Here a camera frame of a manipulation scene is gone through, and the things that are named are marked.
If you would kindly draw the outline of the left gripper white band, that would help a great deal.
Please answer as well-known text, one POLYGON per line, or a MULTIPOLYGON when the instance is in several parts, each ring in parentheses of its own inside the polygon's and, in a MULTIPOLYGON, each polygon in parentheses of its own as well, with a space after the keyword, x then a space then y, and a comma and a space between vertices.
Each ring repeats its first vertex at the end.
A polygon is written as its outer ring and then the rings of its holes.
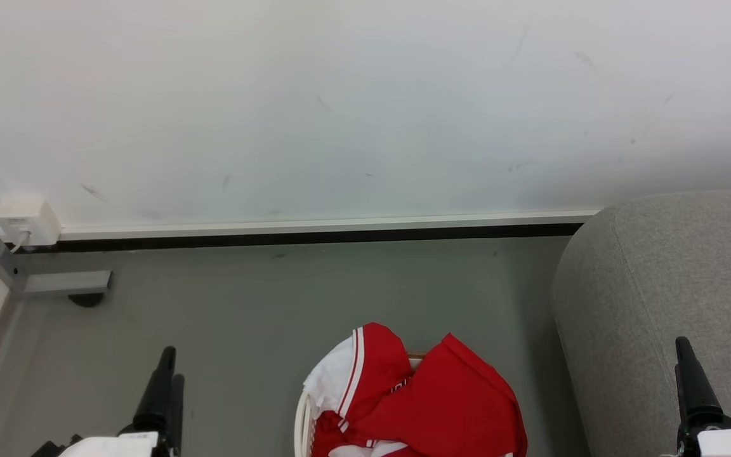
POLYGON ((74 434, 67 444, 47 440, 32 456, 181 456, 185 376, 175 374, 176 350, 162 351, 133 416, 133 427, 112 437, 74 434))

